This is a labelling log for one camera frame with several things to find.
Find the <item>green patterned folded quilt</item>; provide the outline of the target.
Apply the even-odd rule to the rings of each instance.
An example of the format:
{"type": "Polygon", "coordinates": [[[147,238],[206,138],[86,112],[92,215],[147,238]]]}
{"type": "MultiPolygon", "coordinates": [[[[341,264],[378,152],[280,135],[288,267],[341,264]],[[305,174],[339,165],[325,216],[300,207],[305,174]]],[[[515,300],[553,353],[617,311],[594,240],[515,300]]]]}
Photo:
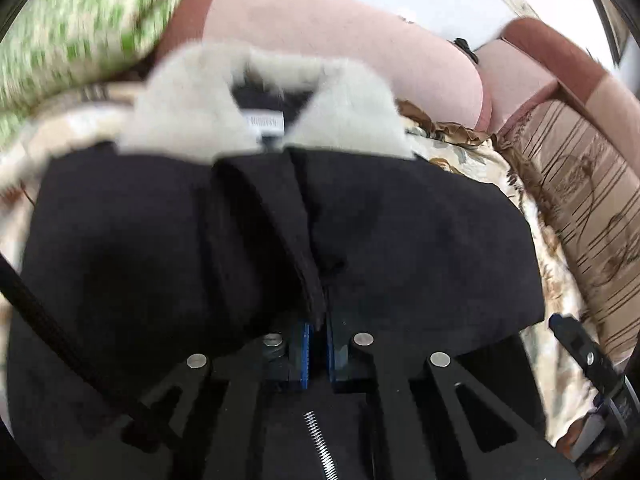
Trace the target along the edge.
{"type": "Polygon", "coordinates": [[[181,0],[27,0],[1,39],[1,143],[35,108],[142,61],[181,0]]]}

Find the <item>pink maroon corner cushion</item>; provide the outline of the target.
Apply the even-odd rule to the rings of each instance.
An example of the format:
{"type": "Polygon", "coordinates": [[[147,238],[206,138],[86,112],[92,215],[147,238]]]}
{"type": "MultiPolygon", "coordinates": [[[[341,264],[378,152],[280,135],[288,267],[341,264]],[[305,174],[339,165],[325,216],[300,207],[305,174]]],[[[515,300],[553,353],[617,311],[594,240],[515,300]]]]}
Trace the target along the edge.
{"type": "Polygon", "coordinates": [[[481,122],[505,134],[555,94],[590,120],[627,164],[639,168],[639,100],[612,73],[536,18],[517,18],[475,51],[491,114],[481,122]]]}

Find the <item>pink quilted bolster pillow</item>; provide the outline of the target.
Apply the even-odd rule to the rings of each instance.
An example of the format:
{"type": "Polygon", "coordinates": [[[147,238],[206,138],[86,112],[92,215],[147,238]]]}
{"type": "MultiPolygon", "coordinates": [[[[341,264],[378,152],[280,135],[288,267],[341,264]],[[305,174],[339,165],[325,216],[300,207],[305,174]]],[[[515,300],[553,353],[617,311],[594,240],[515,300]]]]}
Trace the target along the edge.
{"type": "Polygon", "coordinates": [[[354,0],[181,0],[154,51],[160,61],[195,40],[366,63],[438,122],[484,131],[491,104],[476,65],[457,46],[354,0]]]}

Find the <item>striped floral beige cushion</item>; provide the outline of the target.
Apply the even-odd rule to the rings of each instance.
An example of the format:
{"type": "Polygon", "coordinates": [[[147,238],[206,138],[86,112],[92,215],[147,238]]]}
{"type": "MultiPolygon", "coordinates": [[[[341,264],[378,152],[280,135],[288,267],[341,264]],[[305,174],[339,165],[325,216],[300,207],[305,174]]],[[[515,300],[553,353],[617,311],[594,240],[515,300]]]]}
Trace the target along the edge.
{"type": "Polygon", "coordinates": [[[577,110],[549,100],[497,140],[555,230],[587,315],[615,362],[639,333],[639,179],[577,110]]]}

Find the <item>small black object behind pillow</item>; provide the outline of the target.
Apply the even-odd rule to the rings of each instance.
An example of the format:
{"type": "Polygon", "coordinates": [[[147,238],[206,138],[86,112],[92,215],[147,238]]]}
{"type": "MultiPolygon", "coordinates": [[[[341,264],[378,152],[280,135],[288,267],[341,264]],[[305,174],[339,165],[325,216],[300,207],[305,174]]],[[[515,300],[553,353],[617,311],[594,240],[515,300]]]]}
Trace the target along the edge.
{"type": "Polygon", "coordinates": [[[469,43],[464,38],[456,38],[452,42],[460,51],[462,51],[475,65],[480,64],[480,60],[476,53],[471,49],[469,43]]]}

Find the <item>leaf pattern beige blanket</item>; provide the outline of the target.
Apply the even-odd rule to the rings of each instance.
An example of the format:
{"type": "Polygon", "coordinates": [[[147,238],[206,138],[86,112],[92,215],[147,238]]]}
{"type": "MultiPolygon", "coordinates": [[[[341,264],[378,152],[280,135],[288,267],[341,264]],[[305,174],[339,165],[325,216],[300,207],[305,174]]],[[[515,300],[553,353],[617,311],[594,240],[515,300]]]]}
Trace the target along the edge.
{"type": "MultiPolygon", "coordinates": [[[[132,81],[89,84],[48,99],[32,113],[1,117],[2,192],[25,187],[20,197],[5,197],[1,202],[1,250],[10,262],[22,262],[30,219],[27,201],[37,194],[42,163],[50,155],[63,154],[90,141],[115,139],[144,88],[142,82],[132,81]]],[[[554,229],[544,221],[536,200],[491,142],[473,148],[469,162],[456,162],[456,156],[464,151],[454,144],[426,139],[416,141],[416,148],[443,170],[497,185],[518,208],[533,237],[545,315],[579,314],[584,310],[582,294],[554,229]]],[[[547,322],[527,327],[520,336],[544,409],[544,435],[555,444],[590,410],[596,390],[561,348],[547,322]]]]}

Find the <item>black coat with fur collar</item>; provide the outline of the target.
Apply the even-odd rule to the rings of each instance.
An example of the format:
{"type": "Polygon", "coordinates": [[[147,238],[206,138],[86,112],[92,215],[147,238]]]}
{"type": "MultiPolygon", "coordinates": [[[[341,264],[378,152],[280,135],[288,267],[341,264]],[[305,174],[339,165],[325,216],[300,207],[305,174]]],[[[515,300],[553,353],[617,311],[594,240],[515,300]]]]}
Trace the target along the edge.
{"type": "Polygon", "coordinates": [[[8,408],[45,479],[189,356],[311,327],[308,385],[267,396],[254,479],[319,479],[309,419],[344,479],[374,471],[363,387],[336,384],[326,319],[450,354],[541,437],[520,333],[542,319],[529,226],[498,186],[416,154],[369,67],[194,44],[154,70],[114,141],[54,156],[13,307],[8,408]]]}

